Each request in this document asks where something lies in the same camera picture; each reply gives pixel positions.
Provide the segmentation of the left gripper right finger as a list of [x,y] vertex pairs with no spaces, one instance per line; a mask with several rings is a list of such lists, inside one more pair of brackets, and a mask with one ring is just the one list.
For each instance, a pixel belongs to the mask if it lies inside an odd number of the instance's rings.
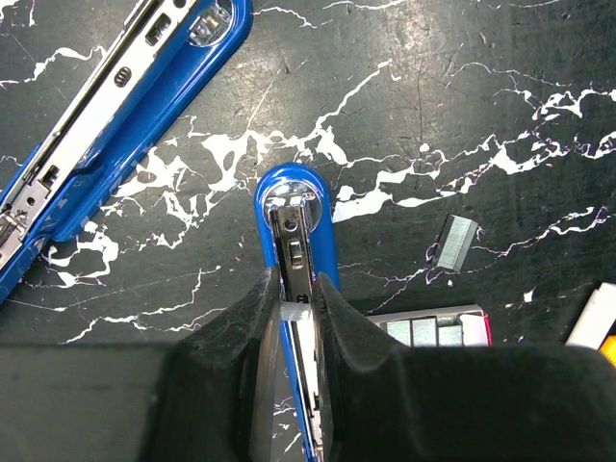
[[611,461],[615,370],[575,346],[410,347],[313,287],[328,461]]

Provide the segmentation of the staple tray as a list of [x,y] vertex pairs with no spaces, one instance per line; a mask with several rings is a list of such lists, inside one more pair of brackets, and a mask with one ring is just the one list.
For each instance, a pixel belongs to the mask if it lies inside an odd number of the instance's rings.
[[487,313],[478,305],[368,316],[389,336],[408,347],[490,347]]

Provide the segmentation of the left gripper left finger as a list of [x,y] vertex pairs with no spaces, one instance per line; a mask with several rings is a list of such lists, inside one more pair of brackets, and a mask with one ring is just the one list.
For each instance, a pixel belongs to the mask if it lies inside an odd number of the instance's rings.
[[267,461],[280,274],[174,344],[1,349],[5,461]]

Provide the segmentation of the staple strip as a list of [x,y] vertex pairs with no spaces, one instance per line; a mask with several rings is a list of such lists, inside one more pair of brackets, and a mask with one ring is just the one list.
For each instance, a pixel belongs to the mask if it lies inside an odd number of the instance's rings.
[[312,306],[310,303],[283,301],[280,305],[282,321],[308,321],[311,319]]
[[433,257],[435,268],[459,272],[475,238],[478,223],[448,215]]

